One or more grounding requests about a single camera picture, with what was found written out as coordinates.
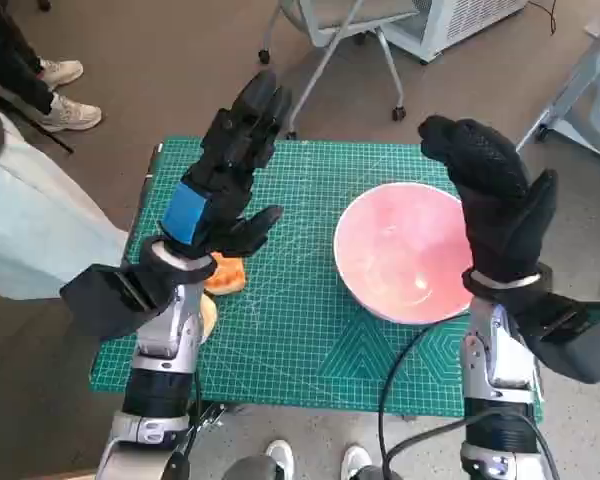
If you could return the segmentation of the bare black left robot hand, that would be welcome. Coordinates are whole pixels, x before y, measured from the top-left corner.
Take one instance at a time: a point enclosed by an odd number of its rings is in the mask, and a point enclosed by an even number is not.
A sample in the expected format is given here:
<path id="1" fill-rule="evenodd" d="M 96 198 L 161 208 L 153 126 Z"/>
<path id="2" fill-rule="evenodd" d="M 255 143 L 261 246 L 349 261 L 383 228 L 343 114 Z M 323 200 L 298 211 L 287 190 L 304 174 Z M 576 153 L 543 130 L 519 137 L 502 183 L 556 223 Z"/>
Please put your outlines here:
<path id="1" fill-rule="evenodd" d="M 264 169 L 291 107 L 291 91 L 263 70 L 232 106 L 216 113 L 202 154 L 183 174 L 161 220 L 167 244 L 189 258 L 212 252 L 246 258 L 264 245 L 282 208 L 268 206 L 246 218 L 254 173 Z"/>

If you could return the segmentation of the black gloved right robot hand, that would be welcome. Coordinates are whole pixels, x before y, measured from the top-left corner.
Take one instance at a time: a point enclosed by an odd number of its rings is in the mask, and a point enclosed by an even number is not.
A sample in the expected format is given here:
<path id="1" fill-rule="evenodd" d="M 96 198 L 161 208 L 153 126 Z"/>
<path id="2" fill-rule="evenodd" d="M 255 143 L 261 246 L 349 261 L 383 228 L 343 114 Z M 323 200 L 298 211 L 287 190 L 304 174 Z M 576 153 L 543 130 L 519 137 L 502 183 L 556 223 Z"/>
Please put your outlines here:
<path id="1" fill-rule="evenodd" d="M 545 169 L 531 181 L 515 145 L 473 119 L 432 115 L 418 133 L 421 152 L 446 167 L 461 199 L 473 259 L 469 275 L 496 289 L 538 281 L 557 206 L 557 172 Z"/>

